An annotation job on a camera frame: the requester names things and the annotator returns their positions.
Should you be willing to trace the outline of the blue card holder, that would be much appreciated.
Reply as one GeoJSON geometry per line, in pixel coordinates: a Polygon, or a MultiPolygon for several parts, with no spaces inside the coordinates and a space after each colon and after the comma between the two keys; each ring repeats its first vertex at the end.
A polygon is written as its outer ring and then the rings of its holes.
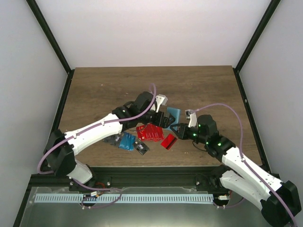
{"type": "Polygon", "coordinates": [[[167,112],[170,113],[175,118],[173,124],[178,124],[181,110],[173,107],[167,107],[167,112]]]}

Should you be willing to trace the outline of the black VIP credit card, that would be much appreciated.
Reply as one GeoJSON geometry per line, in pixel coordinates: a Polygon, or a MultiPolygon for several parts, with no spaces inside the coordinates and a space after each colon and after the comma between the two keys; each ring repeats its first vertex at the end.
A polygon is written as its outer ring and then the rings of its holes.
{"type": "Polygon", "coordinates": [[[146,152],[150,150],[150,148],[143,142],[135,142],[134,148],[141,154],[144,155],[146,152]]]}

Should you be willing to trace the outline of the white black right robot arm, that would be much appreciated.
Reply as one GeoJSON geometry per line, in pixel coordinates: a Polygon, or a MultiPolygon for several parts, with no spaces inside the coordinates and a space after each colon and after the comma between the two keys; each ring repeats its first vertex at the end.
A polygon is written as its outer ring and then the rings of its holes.
{"type": "Polygon", "coordinates": [[[295,216],[302,207],[297,187],[291,181],[283,182],[245,156],[230,139],[219,133],[212,116],[196,117],[194,113],[189,123],[173,124],[170,128],[181,140],[204,144],[207,153],[228,168],[211,177],[213,189],[236,192],[256,206],[273,227],[298,225],[295,216]]]}

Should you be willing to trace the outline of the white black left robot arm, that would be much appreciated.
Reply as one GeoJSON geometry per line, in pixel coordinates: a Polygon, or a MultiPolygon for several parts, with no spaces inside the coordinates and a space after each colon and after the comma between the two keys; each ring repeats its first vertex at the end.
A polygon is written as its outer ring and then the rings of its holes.
{"type": "Polygon", "coordinates": [[[152,124],[161,128],[169,127],[175,118],[168,112],[160,111],[167,102],[165,95],[142,92],[135,101],[117,107],[102,119],[77,130],[51,132],[44,150],[51,173],[58,177],[70,177],[78,181],[86,191],[92,191],[97,180],[88,165],[76,159],[76,155],[94,143],[122,133],[137,124],[152,124]]]}

